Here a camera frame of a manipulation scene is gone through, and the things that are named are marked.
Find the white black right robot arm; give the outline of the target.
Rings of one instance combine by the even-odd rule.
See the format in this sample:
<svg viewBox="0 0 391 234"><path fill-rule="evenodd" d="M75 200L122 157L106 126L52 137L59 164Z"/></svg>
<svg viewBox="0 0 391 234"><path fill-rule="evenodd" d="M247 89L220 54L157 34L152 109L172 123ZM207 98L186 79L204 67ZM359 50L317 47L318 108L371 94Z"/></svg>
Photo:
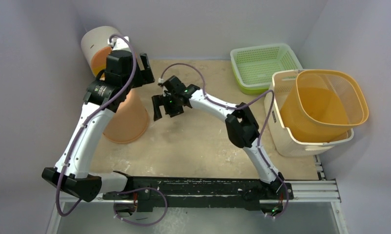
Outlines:
<svg viewBox="0 0 391 234"><path fill-rule="evenodd" d="M225 102L194 84L186 86L176 76L171 76L167 80L159 78L158 86L162 88L163 93L152 96L155 121L162 117L160 107L163 107L170 117L182 114L185 106L216 117L225 123L229 141L242 149L253 163L263 184L263 194L268 198L275 198L281 191L288 192L282 174L265 152L259 125L248 104Z"/></svg>

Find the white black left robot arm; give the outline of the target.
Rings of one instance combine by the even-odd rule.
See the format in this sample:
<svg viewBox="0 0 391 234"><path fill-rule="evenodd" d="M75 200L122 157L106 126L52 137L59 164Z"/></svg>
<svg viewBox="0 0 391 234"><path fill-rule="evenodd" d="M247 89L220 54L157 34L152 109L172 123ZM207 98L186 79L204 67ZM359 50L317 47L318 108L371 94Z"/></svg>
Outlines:
<svg viewBox="0 0 391 234"><path fill-rule="evenodd" d="M140 69L133 52L110 52L105 68L87 87L81 115L68 146L58 162L53 167L44 168L41 174L56 188L56 203L59 203L61 192L86 202L108 192L115 192L121 199L133 196L134 186L127 182L126 174L114 171L93 175L90 166L101 135L130 90L155 81L147 54L141 53L139 57L143 69Z"/></svg>

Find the yellow orange slatted bin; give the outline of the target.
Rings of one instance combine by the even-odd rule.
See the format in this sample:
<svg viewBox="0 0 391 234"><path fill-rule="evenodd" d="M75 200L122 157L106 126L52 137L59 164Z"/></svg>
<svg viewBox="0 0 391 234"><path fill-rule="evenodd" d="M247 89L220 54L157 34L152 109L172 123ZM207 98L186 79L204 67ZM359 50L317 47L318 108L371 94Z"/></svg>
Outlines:
<svg viewBox="0 0 391 234"><path fill-rule="evenodd" d="M331 142L368 120L364 94L350 75L336 70L299 71L280 109L299 141Z"/></svg>

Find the peach plastic bucket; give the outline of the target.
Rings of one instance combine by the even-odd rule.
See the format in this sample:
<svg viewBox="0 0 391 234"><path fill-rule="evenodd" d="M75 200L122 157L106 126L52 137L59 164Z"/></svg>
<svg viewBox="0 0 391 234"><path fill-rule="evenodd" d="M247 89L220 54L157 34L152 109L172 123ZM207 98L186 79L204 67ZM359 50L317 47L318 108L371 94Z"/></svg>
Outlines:
<svg viewBox="0 0 391 234"><path fill-rule="evenodd" d="M126 144L141 137L149 124L149 115L136 89L120 103L103 135L114 143Z"/></svg>

